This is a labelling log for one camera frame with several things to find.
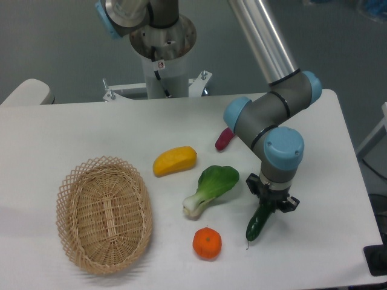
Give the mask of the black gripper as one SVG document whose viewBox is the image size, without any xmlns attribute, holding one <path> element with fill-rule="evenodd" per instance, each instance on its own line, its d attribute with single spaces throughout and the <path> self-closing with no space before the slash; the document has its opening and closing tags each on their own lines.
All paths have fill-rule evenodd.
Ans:
<svg viewBox="0 0 387 290">
<path fill-rule="evenodd" d="M 263 183 L 260 177 L 251 173 L 246 179 L 246 184 L 251 194 L 259 198 L 260 207 L 273 207 L 280 211 L 295 211 L 300 201 L 294 196 L 289 195 L 291 186 L 282 190 L 270 188 L 269 183 Z"/>
</svg>

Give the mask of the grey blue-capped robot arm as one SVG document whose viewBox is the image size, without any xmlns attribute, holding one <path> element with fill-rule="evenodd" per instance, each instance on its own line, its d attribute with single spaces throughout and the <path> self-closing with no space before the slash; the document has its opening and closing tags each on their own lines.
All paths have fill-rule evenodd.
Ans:
<svg viewBox="0 0 387 290">
<path fill-rule="evenodd" d="M 270 89 L 255 101 L 247 97 L 232 101 L 223 119 L 261 160 L 259 175 L 247 178 L 259 203 L 294 211 L 299 202 L 289 189 L 302 161 L 304 141 L 283 123 L 312 105 L 322 87 L 313 73 L 297 66 L 267 1 L 229 4 Z M 178 63 L 193 48 L 197 34 L 193 23 L 180 14 L 177 1 L 97 1 L 96 10 L 109 35 L 129 36 L 142 57 L 148 98 L 189 95 L 192 86 Z"/>
</svg>

